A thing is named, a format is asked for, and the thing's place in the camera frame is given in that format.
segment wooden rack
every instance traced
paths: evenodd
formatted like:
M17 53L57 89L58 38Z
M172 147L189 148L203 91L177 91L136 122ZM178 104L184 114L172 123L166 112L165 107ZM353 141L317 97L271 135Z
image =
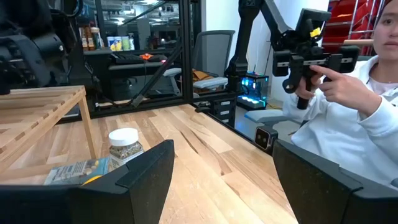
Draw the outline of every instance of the wooden rack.
M11 90L0 96L0 172L7 169L77 103L90 156L96 158L83 86Z

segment white hoodie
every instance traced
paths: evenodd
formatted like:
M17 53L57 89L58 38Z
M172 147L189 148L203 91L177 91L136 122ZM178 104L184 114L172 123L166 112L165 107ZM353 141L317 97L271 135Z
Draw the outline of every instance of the white hoodie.
M369 71L377 61L373 57L347 75L372 90ZM356 110L327 102L320 90L306 110L297 109L297 101L296 94L288 97L285 115L310 121L292 136L296 146L384 185L398 179L398 88L382 94L380 107L366 119Z

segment white wall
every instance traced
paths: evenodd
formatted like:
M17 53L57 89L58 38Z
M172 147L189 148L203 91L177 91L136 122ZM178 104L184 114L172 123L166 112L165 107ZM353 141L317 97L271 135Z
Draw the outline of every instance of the white wall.
M274 0L277 7L285 19L285 22L291 28L295 28L302 8L311 8L326 11L329 0ZM235 53L236 39L238 38L240 16L238 13L238 0L205 0L202 1L202 30L228 29L235 30L231 53L229 58ZM270 50L269 28L260 13L253 23L251 40L249 42L247 60L249 70L253 70L256 65L256 72L264 73L267 66L267 57ZM272 51L267 67L266 74L269 76L272 72ZM282 88L282 82L285 77L272 77L271 97L283 101L287 96Z

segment black mount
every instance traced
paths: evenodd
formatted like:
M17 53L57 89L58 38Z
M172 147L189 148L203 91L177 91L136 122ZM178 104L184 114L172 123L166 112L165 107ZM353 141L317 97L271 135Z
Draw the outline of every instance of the black mount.
M273 0L239 0L239 26L238 41L234 57L229 62L225 71L228 77L228 91L241 91L241 80L246 76L248 61L246 53L250 40L254 19L262 12L271 31L271 46L274 49L272 71L276 77L288 79L283 82L287 93L294 93L304 77L306 89L311 90L310 78L314 72L310 65L328 67L337 72L348 73L354 70L359 56L359 48L343 46L337 54L324 53L317 42L323 37L326 22L331 17L330 12L313 9L302 9L296 29L290 28L283 20ZM305 110L308 100L299 99L297 108Z

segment person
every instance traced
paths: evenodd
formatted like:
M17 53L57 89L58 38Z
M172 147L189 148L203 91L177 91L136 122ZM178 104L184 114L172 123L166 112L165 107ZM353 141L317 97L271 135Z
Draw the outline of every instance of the person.
M296 146L391 187L398 179L398 0L385 6L373 34L378 56L349 74L311 66L313 91L301 80L283 111L308 120L292 136ZM321 83L324 75L332 81ZM310 100L306 110L297 109L298 96Z

